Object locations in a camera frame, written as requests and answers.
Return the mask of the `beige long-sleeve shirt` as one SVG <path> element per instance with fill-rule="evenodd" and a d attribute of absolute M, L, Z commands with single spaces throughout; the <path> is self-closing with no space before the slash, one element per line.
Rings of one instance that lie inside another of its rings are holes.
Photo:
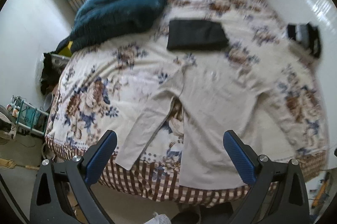
<path fill-rule="evenodd" d="M 178 100 L 183 109 L 183 150 L 179 184 L 202 190 L 224 190 L 243 185 L 223 147 L 223 134 L 233 130 L 243 137 L 257 101 L 285 133 L 289 143 L 302 148 L 298 124 L 275 87 L 244 68 L 185 66 L 161 84 L 147 100 L 115 159 L 130 170 Z"/>

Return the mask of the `dark clothes pile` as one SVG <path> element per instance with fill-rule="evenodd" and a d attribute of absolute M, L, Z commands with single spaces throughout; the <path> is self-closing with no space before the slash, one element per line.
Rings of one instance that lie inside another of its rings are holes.
<path fill-rule="evenodd" d="M 58 54 L 43 54 L 43 69 L 40 80 L 42 95 L 49 94 L 59 82 L 60 75 L 65 69 L 70 58 Z"/>

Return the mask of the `striped folded clothes stack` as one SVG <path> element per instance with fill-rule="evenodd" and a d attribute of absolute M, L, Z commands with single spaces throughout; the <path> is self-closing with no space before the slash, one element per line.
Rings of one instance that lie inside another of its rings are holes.
<path fill-rule="evenodd" d="M 317 26 L 311 23 L 291 24 L 286 28 L 287 38 L 290 40 L 289 48 L 301 57 L 310 61 L 319 59 L 322 52 L 320 32 Z"/>

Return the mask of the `green metal rack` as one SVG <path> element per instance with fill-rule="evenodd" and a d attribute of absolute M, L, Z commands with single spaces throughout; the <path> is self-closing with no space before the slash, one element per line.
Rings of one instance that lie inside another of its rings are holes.
<path fill-rule="evenodd" d="M 12 96 L 11 107 L 13 108 L 11 113 L 18 129 L 37 137 L 45 136 L 49 113 L 26 102 L 20 96 Z"/>

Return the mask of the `grey plastic bucket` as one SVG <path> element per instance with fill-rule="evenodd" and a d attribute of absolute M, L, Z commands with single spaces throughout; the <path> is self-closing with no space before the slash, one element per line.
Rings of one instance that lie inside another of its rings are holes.
<path fill-rule="evenodd" d="M 46 97 L 45 97 L 45 101 L 43 103 L 43 110 L 45 112 L 49 112 L 52 106 L 52 102 L 54 99 L 54 94 L 53 93 L 49 93 Z"/>

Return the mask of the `floral bed sheet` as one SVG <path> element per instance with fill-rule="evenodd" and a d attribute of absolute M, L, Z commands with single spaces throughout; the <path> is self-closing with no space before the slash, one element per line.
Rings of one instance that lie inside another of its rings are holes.
<path fill-rule="evenodd" d="M 74 53 L 46 143 L 67 160 L 115 131 L 100 183 L 153 201 L 211 207 L 245 196 L 227 130 L 258 154 L 297 159 L 310 180 L 328 136 L 315 78 L 289 42 L 264 0 L 168 0 L 149 32 Z"/>

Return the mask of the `yellow box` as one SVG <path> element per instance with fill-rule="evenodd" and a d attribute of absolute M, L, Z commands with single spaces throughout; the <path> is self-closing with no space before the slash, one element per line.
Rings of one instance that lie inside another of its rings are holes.
<path fill-rule="evenodd" d="M 72 52 L 71 52 L 71 46 L 72 46 L 72 41 L 69 41 L 68 44 L 58 52 L 58 55 L 64 56 L 64 57 L 71 57 Z"/>

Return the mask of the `folded black garment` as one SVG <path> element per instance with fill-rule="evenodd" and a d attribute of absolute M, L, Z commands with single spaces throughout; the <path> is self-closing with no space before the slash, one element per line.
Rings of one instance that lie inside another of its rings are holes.
<path fill-rule="evenodd" d="M 229 40 L 219 22 L 204 19 L 175 19 L 169 23 L 167 49 L 222 50 Z"/>

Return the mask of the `white bed headboard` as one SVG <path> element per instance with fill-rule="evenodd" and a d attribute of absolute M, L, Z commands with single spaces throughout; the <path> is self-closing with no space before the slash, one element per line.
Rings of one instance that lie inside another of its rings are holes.
<path fill-rule="evenodd" d="M 285 23 L 311 23 L 319 28 L 320 65 L 336 64 L 336 7 L 329 0 L 265 0 Z"/>

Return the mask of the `teal folded quilt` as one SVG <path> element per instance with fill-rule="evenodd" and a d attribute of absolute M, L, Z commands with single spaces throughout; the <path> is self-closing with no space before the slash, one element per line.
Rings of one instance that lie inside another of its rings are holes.
<path fill-rule="evenodd" d="M 76 13 L 74 27 L 55 52 L 72 41 L 71 52 L 101 44 L 121 35 L 148 31 L 161 16 L 168 0 L 118 0 L 86 14 Z"/>

